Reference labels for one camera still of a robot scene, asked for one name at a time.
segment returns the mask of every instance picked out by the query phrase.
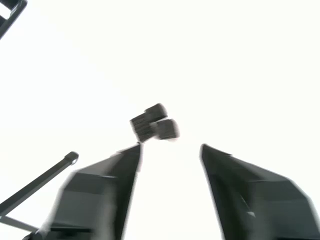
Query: black frame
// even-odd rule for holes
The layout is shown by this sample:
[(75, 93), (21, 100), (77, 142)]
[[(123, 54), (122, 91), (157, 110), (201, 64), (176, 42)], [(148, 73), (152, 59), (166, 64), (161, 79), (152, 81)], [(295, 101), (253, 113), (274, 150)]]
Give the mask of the black frame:
[(3, 19), (0, 16), (0, 40), (5, 35), (5, 33), (8, 31), (8, 29), (11, 27), (11, 25), (15, 22), (15, 20), (19, 17), (19, 15), (23, 12), (23, 10), (26, 8), (28, 2), (27, 0), (19, 0), (17, 3), (12, 0), (0, 0), (0, 2), (3, 2), (7, 8), (11, 10), (10, 17), (8, 19)]

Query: black object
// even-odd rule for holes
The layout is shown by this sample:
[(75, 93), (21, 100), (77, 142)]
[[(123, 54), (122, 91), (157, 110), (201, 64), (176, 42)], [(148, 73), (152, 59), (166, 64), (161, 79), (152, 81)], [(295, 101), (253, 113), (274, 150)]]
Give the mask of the black object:
[(155, 135), (151, 124), (166, 117), (165, 108), (158, 103), (146, 109), (143, 114), (131, 119), (130, 122), (138, 140), (143, 143)]
[(19, 17), (22, 11), (27, 6), (26, 0), (0, 0), (0, 4), (4, 5), (8, 8), (11, 13), (8, 19), (5, 19), (0, 15), (0, 39), (3, 35), (8, 31), (11, 25), (15, 22), (15, 20)]
[(135, 118), (131, 119), (131, 125), (134, 128), (134, 132), (138, 138), (138, 140), (143, 143), (146, 140), (152, 138), (155, 133), (149, 124), (146, 114), (143, 113), (139, 116), (136, 116)]
[(141, 145), (76, 171), (65, 185), (45, 240), (120, 240)]
[(172, 119), (156, 122), (155, 132), (162, 140), (175, 139), (178, 137), (177, 125)]
[(20, 205), (23, 201), (28, 199), (31, 195), (33, 195), (36, 191), (42, 188), (45, 184), (47, 184), (50, 180), (52, 180), (55, 176), (61, 173), (68, 166), (74, 164), (79, 155), (75, 152), (68, 153), (63, 160), (58, 162), (48, 171), (40, 175), (38, 178), (30, 182), (20, 191), (16, 192), (14, 195), (9, 197), (7, 200), (0, 204), (0, 222), (10, 225), (15, 228), (23, 229), (26, 231), (37, 229), (34, 226), (30, 226), (18, 220), (12, 219), (10, 217), (6, 217), (8, 213), (10, 213), (13, 209), (15, 209), (18, 205)]
[(287, 178), (202, 146), (225, 240), (320, 240), (308, 198)]
[(168, 115), (162, 104), (158, 103), (152, 107), (149, 107), (145, 111), (145, 118), (151, 124), (161, 119), (166, 118)]

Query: small black block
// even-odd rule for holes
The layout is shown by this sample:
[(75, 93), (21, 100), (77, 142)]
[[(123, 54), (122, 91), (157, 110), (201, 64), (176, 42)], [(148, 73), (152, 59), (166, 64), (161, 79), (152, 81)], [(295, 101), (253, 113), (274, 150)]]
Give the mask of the small black block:
[(130, 122), (140, 142), (143, 143), (155, 135), (149, 122), (146, 119), (145, 113), (136, 116), (135, 118), (131, 119)]
[(175, 139), (178, 137), (176, 123), (172, 119), (158, 121), (156, 123), (156, 133), (162, 140)]
[(145, 112), (145, 118), (149, 123), (154, 123), (168, 116), (164, 106), (162, 106), (162, 104), (160, 103), (152, 107), (149, 107), (144, 112)]

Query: black rod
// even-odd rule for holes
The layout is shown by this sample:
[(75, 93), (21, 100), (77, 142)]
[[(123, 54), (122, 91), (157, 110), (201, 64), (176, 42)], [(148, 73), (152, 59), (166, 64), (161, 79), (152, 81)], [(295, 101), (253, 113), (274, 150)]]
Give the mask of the black rod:
[(38, 228), (36, 228), (35, 226), (31, 226), (29, 224), (26, 224), (26, 223), (24, 223), (22, 221), (18, 221), (16, 219), (13, 219), (13, 218), (8, 217), (8, 216), (0, 217), (0, 223), (6, 224), (8, 226), (15, 227), (15, 228), (18, 228), (18, 229), (22, 229), (22, 230), (25, 230), (25, 231), (29, 231), (29, 232), (38, 231)]
[(30, 182), (24, 188), (16, 192), (14, 195), (9, 197), (3, 203), (0, 204), (0, 217), (4, 217), (8, 213), (10, 213), (13, 209), (19, 206), (23, 201), (28, 199), (31, 195), (33, 195), (36, 191), (42, 188), (45, 184), (47, 184), (50, 180), (52, 180), (55, 176), (61, 173), (70, 165), (76, 163), (79, 155), (71, 151), (69, 152), (63, 160), (58, 162), (56, 165), (51, 167), (48, 171), (37, 177), (35, 180)]

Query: white background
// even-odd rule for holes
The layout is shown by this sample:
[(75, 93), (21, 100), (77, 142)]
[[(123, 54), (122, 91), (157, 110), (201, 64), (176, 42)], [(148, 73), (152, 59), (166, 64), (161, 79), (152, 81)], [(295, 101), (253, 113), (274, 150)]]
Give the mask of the white background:
[[(124, 239), (221, 239), (202, 143), (289, 177), (320, 210), (320, 1), (29, 0), (0, 41), (0, 202), (80, 158), (9, 216), (40, 227), (69, 173), (145, 144)], [(1, 239), (27, 232), (0, 226)]]

